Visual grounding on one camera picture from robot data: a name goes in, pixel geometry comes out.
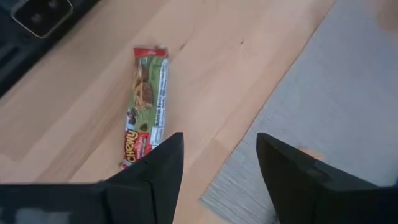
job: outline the black keyboard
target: black keyboard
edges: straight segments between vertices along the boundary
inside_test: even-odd
[[[0,0],[0,97],[99,0]]]

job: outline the floor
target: floor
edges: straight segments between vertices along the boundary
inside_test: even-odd
[[[201,202],[229,223],[275,223],[262,179],[265,132],[378,186],[398,177],[398,52],[363,0],[337,0]]]
[[[167,136],[185,133],[175,223],[198,203],[334,0],[103,0],[0,99],[0,182],[91,182],[119,170],[131,49],[170,50]]]

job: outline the chewy bar wrapper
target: chewy bar wrapper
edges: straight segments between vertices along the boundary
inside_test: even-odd
[[[124,138],[125,169],[162,142],[169,61],[167,49],[136,47]]]

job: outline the light wood grain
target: light wood grain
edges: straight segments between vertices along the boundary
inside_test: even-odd
[[[0,181],[118,172],[132,47],[163,44],[166,137],[185,135],[175,223],[223,223],[197,201],[333,2],[103,0],[0,99]]]

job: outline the chocolate chip image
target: chocolate chip image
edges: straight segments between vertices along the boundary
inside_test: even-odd
[[[145,65],[142,66],[141,78],[142,78],[143,82],[149,81],[149,73],[148,73],[148,69],[145,67]]]
[[[139,127],[139,129],[140,129],[141,131],[148,131],[148,124],[145,123],[145,124],[141,125],[141,127]]]
[[[131,125],[135,125],[136,122],[137,122],[136,117],[132,117],[132,118],[129,119],[129,124],[131,124]]]

